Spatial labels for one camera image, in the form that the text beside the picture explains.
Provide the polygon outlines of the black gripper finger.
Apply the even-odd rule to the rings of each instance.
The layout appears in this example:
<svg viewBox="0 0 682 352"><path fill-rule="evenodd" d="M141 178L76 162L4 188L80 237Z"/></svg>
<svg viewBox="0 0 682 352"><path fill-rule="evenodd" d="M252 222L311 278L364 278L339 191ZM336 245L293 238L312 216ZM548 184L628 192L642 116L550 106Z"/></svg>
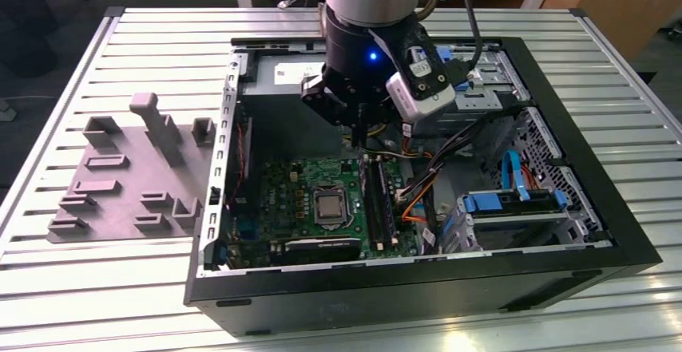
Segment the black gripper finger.
<svg viewBox="0 0 682 352"><path fill-rule="evenodd" d="M351 129L351 146L359 147L357 105L345 103L331 92L325 92L321 75L301 80L300 100L331 125L343 125Z"/></svg>
<svg viewBox="0 0 682 352"><path fill-rule="evenodd" d="M396 110L391 103L361 103L359 105L359 148L365 148L367 138L387 127L396 119Z"/></svg>

